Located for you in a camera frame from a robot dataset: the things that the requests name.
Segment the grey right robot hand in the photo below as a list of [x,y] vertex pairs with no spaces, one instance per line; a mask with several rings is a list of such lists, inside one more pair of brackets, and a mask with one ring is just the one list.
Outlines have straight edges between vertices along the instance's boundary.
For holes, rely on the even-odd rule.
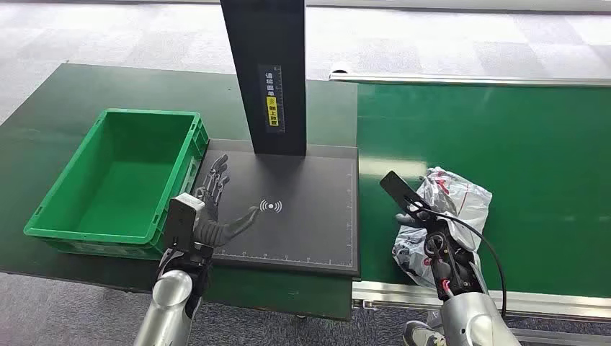
[[425,229],[427,225],[431,222],[431,216],[426,211],[419,211],[416,213],[416,218],[414,218],[409,213],[406,214],[396,214],[395,220],[398,224],[406,227],[412,227],[415,229]]

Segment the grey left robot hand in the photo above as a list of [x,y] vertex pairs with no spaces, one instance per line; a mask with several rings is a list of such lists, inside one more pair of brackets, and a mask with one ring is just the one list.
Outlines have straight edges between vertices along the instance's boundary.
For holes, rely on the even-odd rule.
[[205,211],[194,230],[197,242],[209,247],[226,245],[239,234],[250,228],[257,219],[260,209],[251,206],[245,215],[231,223],[221,223],[218,210],[222,194],[230,181],[226,174],[228,155],[219,156],[205,175],[203,183],[195,190],[195,197],[205,204]]

